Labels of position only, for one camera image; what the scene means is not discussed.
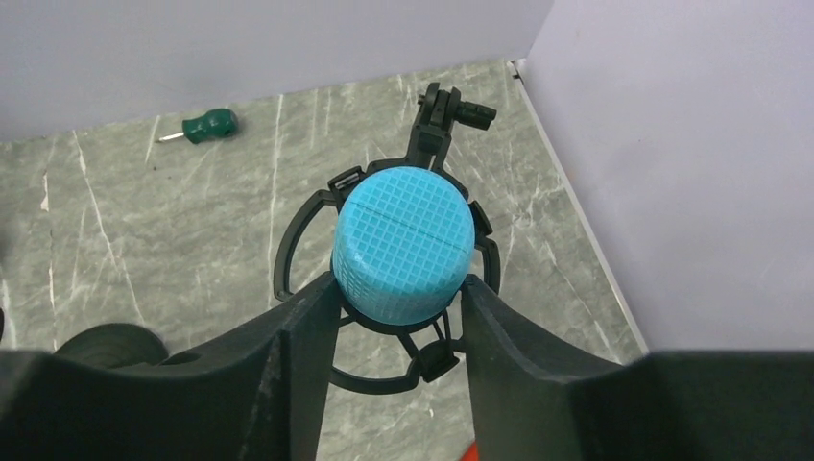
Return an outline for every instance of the green screwdriver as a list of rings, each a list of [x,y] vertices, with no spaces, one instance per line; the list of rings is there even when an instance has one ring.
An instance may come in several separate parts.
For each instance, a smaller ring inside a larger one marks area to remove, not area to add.
[[[224,139],[237,134],[237,115],[230,109],[212,109],[198,118],[180,122],[180,133],[162,136],[156,142],[167,142],[180,137],[198,144],[212,139]]]

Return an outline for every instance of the marble floor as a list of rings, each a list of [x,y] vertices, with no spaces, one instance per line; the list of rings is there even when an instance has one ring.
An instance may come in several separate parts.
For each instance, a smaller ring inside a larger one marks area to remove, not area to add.
[[[402,156],[430,82],[497,109],[487,132],[456,127],[446,168],[490,216],[501,297],[605,358],[640,355],[563,178],[507,63],[490,61],[229,106],[240,135],[154,144],[200,112],[0,144],[2,348],[53,351],[78,332],[131,322],[171,352],[274,308],[276,246],[300,205],[351,166]],[[295,256],[293,284],[328,267],[332,209]],[[473,271],[480,269],[475,264]],[[450,309],[453,331],[460,315]],[[343,328],[335,363],[362,376],[404,372],[392,337]],[[473,438],[467,374],[396,396],[331,387],[319,459],[453,460]]]

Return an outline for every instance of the black mount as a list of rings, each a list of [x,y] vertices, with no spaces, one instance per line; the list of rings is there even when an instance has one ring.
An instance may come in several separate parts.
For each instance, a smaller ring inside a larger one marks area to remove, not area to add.
[[[440,89],[440,84],[433,83],[426,93],[420,95],[419,113],[410,131],[410,143],[407,155],[403,158],[385,158],[372,161],[367,169],[354,166],[339,176],[328,181],[328,190],[318,190],[302,205],[294,215],[282,236],[277,250],[274,272],[275,297],[286,302],[294,296],[291,291],[291,265],[294,251],[299,239],[311,221],[325,206],[333,206],[337,213],[342,209],[345,200],[353,189],[367,176],[387,168],[397,166],[414,166],[428,169],[449,181],[468,201],[468,190],[443,169],[443,162],[452,143],[454,122],[487,130],[497,115],[497,111],[479,104],[461,101],[461,91],[453,87],[450,91]],[[469,203],[469,210],[475,224],[475,249],[481,252],[484,266],[484,281],[494,293],[500,290],[500,253],[497,244],[489,238],[492,232],[489,218],[476,201]],[[389,378],[367,378],[353,376],[332,367],[330,382],[351,392],[370,395],[397,394],[415,389],[419,379],[425,382],[441,377],[458,364],[454,352],[462,352],[459,341],[452,339],[449,328],[449,317],[444,310],[437,316],[424,322],[396,327],[385,325],[358,312],[347,300],[341,305],[347,316],[340,320],[340,326],[353,322],[372,331],[396,336],[402,347],[410,355],[411,362],[404,376]],[[422,349],[416,346],[410,334],[432,326],[438,340]]]

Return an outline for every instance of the blue object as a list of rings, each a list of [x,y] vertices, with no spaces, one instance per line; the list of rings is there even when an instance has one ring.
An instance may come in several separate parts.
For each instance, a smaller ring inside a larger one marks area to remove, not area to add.
[[[376,322],[413,325],[452,302],[474,253],[467,201],[421,168],[389,168],[364,179],[339,213],[334,277],[347,300]]]

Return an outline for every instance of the dark green round object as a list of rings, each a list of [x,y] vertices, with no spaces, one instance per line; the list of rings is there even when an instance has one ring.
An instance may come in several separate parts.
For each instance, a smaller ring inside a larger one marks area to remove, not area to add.
[[[193,144],[224,139],[237,134],[237,115],[230,109],[212,109],[198,118],[182,121],[181,129]]]

